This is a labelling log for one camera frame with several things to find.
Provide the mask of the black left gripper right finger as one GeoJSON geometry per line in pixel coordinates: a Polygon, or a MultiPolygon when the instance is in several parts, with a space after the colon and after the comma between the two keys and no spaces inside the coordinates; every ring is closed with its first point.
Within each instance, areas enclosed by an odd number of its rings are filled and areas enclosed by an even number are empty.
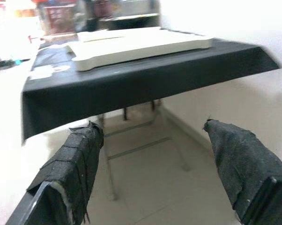
{"type": "Polygon", "coordinates": [[[243,225],[282,225],[282,161],[249,130],[209,119],[219,178],[243,225]]]}

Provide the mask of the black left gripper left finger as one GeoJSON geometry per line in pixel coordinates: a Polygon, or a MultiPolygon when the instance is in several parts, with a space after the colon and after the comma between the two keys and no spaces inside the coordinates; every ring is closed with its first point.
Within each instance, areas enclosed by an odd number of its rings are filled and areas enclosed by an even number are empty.
{"type": "Polygon", "coordinates": [[[104,144],[93,122],[70,129],[59,150],[39,169],[8,225],[80,225],[90,221],[90,199],[104,144]]]}

